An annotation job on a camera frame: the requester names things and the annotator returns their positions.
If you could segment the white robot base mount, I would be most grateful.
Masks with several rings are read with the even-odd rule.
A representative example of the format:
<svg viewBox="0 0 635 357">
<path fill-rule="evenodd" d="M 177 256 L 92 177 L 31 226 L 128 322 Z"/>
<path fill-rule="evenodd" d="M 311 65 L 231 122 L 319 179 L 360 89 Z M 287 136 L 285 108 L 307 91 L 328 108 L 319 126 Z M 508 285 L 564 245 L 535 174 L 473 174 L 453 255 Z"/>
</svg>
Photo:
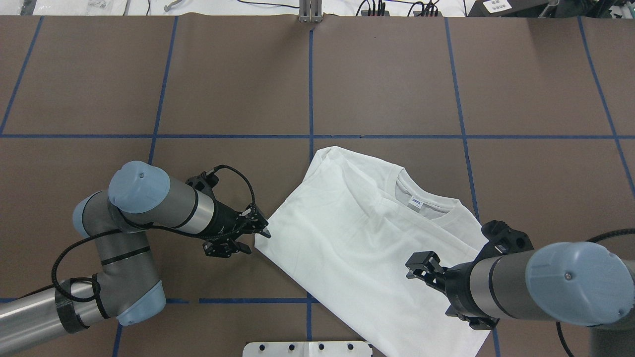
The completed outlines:
<svg viewBox="0 0 635 357">
<path fill-rule="evenodd" d="M 243 357 L 372 357 L 364 341 L 306 341 L 248 343 Z"/>
</svg>

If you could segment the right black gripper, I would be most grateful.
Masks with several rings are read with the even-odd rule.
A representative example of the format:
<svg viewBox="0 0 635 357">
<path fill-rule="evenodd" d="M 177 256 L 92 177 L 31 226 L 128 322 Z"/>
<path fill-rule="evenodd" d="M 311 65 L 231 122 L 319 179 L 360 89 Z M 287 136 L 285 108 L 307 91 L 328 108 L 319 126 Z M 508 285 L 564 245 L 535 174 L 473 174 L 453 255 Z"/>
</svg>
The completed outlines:
<svg viewBox="0 0 635 357">
<path fill-rule="evenodd" d="M 443 267 L 434 251 L 415 252 L 404 264 L 408 269 L 406 278 L 419 279 L 447 298 L 446 316 L 465 321 L 476 331 L 494 330 L 499 319 L 478 307 L 470 289 L 470 274 L 475 265 L 476 262 L 466 262 Z"/>
</svg>

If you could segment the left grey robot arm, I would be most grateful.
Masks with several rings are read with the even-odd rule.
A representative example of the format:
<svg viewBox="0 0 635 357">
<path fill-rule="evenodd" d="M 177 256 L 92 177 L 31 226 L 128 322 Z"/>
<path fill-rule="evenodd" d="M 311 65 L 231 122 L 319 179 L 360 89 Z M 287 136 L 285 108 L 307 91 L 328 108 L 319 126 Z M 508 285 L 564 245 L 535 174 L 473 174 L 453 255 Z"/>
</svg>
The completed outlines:
<svg viewBox="0 0 635 357">
<path fill-rule="evenodd" d="M 8 357 L 64 335 L 77 334 L 110 318 L 123 326 L 161 312 L 167 298 L 146 232 L 159 229 L 202 241 L 207 257 L 250 254 L 243 235 L 270 238 L 268 221 L 251 201 L 234 210 L 216 199 L 219 165 L 187 181 L 143 161 L 130 161 L 105 191 L 82 200 L 73 226 L 82 240 L 64 249 L 51 269 L 51 284 L 1 308 L 1 355 Z M 62 280 L 58 269 L 75 248 L 94 242 L 102 270 L 89 277 Z"/>
</svg>

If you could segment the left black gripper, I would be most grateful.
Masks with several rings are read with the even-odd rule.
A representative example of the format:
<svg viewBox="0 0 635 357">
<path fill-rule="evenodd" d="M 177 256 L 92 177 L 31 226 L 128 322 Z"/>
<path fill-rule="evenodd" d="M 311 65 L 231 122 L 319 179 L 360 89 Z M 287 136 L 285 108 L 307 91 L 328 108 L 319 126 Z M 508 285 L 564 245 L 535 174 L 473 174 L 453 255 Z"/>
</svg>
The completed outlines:
<svg viewBox="0 0 635 357">
<path fill-rule="evenodd" d="M 244 212 L 237 212 L 218 202 L 215 209 L 212 221 L 201 232 L 206 256 L 230 258 L 235 253 L 251 254 L 251 248 L 238 241 L 240 237 L 254 234 L 271 237 L 268 221 L 256 204 L 250 203 Z"/>
</svg>

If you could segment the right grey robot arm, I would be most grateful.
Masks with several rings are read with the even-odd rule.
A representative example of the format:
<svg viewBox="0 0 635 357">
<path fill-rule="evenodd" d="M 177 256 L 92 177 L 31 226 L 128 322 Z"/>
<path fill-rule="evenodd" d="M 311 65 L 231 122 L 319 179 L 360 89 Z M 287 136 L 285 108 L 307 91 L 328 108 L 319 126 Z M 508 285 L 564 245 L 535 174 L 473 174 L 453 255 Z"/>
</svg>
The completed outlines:
<svg viewBox="0 0 635 357">
<path fill-rule="evenodd" d="M 472 330 L 493 330 L 501 319 L 568 323 L 589 328 L 592 357 L 634 355 L 634 262 L 595 242 L 505 255 L 486 244 L 476 260 L 453 267 L 422 251 L 405 266 L 407 278 L 444 294 L 446 315 Z"/>
</svg>

